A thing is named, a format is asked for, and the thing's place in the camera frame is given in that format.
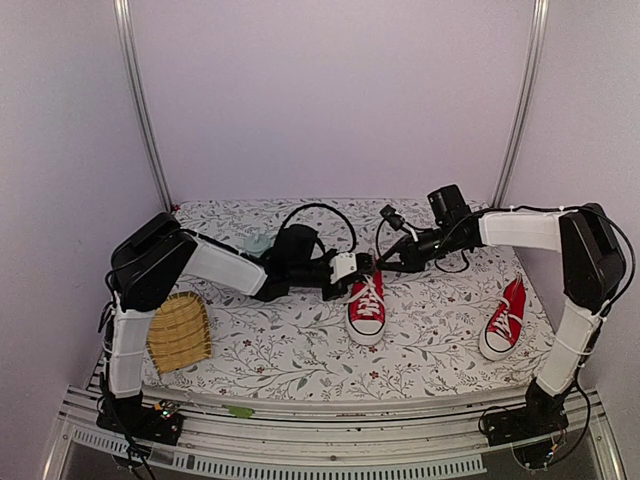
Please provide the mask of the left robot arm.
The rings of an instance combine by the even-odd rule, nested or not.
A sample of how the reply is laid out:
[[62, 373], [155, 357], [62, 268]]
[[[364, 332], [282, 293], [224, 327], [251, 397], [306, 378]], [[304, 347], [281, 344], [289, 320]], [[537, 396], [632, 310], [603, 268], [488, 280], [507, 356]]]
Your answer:
[[373, 273], [374, 257], [354, 249], [328, 249], [311, 227], [284, 223], [274, 243], [255, 257], [183, 227], [171, 214], [156, 215], [111, 256], [106, 276], [113, 317], [107, 336], [107, 390], [111, 419], [128, 434], [148, 426], [148, 412], [133, 399], [142, 392], [141, 369], [156, 311], [177, 280], [191, 275], [270, 302], [293, 288], [317, 288], [325, 301], [344, 296]]

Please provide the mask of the red sneaker with laces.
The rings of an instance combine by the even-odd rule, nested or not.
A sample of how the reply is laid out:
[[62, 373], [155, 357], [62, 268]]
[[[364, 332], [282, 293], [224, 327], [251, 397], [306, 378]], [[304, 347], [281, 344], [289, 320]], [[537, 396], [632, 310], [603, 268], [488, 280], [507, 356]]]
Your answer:
[[360, 274], [346, 304], [346, 329], [351, 340], [362, 346], [376, 345], [386, 329], [382, 272], [374, 268], [372, 273]]

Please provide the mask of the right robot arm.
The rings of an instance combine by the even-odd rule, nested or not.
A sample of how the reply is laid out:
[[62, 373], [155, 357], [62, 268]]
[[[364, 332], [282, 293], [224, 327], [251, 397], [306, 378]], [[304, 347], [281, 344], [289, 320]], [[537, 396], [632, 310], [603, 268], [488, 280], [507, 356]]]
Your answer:
[[[427, 197], [432, 227], [416, 227], [386, 205], [380, 215], [403, 232], [378, 265], [383, 270], [421, 272], [454, 252], [509, 247], [524, 263], [536, 293], [547, 298], [558, 287], [554, 339], [526, 393], [517, 427], [537, 436], [552, 424], [568, 393], [576, 388], [612, 307], [630, 287], [636, 269], [633, 246], [598, 203], [538, 207], [517, 205], [472, 209], [457, 185]], [[553, 284], [541, 275], [553, 272]]]

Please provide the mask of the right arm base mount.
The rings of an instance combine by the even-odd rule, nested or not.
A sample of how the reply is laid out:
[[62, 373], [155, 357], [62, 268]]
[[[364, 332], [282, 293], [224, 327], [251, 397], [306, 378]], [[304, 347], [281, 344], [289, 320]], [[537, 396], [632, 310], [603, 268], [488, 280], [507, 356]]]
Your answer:
[[490, 407], [479, 419], [478, 429], [490, 446], [529, 440], [568, 427], [562, 396], [550, 400], [529, 399], [522, 407]]

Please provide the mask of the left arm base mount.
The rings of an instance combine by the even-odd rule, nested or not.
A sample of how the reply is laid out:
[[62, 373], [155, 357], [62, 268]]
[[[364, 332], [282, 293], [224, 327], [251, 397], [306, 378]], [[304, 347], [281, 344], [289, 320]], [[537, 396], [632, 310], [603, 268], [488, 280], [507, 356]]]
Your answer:
[[166, 417], [160, 410], [144, 406], [137, 400], [115, 399], [110, 404], [103, 401], [96, 424], [104, 430], [127, 433], [134, 439], [176, 446], [184, 420], [180, 413]]

